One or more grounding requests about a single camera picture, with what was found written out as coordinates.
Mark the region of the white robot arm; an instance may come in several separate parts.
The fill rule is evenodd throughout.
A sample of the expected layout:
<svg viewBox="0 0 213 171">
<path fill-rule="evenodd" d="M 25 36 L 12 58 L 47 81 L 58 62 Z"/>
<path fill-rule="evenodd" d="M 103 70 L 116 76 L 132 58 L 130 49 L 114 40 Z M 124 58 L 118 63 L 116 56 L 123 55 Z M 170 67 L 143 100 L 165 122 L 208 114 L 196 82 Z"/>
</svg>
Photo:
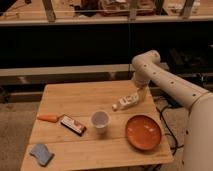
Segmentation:
<svg viewBox="0 0 213 171">
<path fill-rule="evenodd" d="M 132 80 L 138 88 L 154 82 L 189 111 L 182 171 L 213 171 L 213 92 L 158 66 L 160 54 L 150 50 L 132 59 Z"/>
</svg>

